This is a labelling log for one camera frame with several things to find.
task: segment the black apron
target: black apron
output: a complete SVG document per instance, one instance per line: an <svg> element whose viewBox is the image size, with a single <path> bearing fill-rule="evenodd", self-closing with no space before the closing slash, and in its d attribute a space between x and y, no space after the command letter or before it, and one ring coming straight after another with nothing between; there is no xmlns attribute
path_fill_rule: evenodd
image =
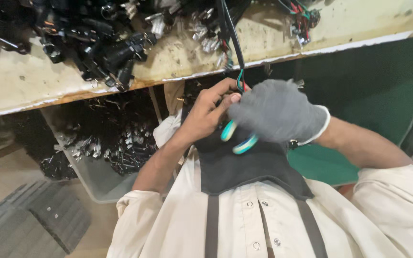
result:
<svg viewBox="0 0 413 258"><path fill-rule="evenodd" d="M184 106L181 123L190 108ZM270 180L296 200L316 258L327 258L324 241L306 200L314 197L304 178L290 167L286 150L276 143L258 141L241 155L232 148L242 143L250 132L237 128L232 138L223 142L221 130L194 143L200 159L201 190L207 193L205 258L217 257L219 194L241 185Z"/></svg>

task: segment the white shirt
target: white shirt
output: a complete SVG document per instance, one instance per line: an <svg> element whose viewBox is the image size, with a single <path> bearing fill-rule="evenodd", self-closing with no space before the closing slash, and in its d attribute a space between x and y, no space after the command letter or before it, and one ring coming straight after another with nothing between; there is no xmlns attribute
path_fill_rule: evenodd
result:
<svg viewBox="0 0 413 258"><path fill-rule="evenodd" d="M158 145L179 124L180 114L166 119L154 131ZM361 170L351 202L330 185L306 182L315 195L307 203L330 258L413 257L413 165ZM207 202L192 148L164 202L149 191L130 191L119 200L107 258L204 257ZM218 257L267 258L266 246L276 258L315 258L294 198L269 181L221 194Z"/></svg>

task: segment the dirty shelf surface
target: dirty shelf surface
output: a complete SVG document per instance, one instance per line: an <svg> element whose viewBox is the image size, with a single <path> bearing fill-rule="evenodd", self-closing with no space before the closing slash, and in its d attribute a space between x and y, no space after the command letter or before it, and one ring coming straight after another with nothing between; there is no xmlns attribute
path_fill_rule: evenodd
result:
<svg viewBox="0 0 413 258"><path fill-rule="evenodd" d="M413 0L325 0L311 8L321 9L321 20L310 32L312 42L300 49L296 40L289 38L289 23L277 6L251 4L236 27L245 65L413 37ZM146 63L135 65L131 89L222 72L215 68L218 54L203 53L190 37L187 25L185 33L174 27L152 48ZM0 53L0 115L117 92L84 82L71 62L52 64L38 39L32 38L32 43L29 55Z"/></svg>

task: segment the shirt button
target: shirt button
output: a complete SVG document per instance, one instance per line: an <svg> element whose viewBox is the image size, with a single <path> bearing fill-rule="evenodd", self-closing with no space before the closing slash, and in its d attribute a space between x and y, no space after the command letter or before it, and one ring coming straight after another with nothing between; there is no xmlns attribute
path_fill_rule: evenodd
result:
<svg viewBox="0 0 413 258"><path fill-rule="evenodd" d="M258 242L255 242L255 243L253 244L253 248L254 248L255 250L259 250L259 249L261 248L261 245L260 245Z"/></svg>

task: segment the man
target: man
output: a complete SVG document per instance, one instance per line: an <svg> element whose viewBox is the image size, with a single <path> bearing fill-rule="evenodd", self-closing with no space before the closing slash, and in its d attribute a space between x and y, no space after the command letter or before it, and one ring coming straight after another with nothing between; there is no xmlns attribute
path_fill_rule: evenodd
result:
<svg viewBox="0 0 413 258"><path fill-rule="evenodd" d="M161 148L117 204L107 257L413 257L413 161L310 104L291 81L246 89L229 94L236 81L224 79L200 93L182 125L180 112L155 130ZM217 140L226 113L238 124L231 143ZM253 132L261 140L233 154ZM290 140L336 149L363 168L351 200L289 167Z"/></svg>

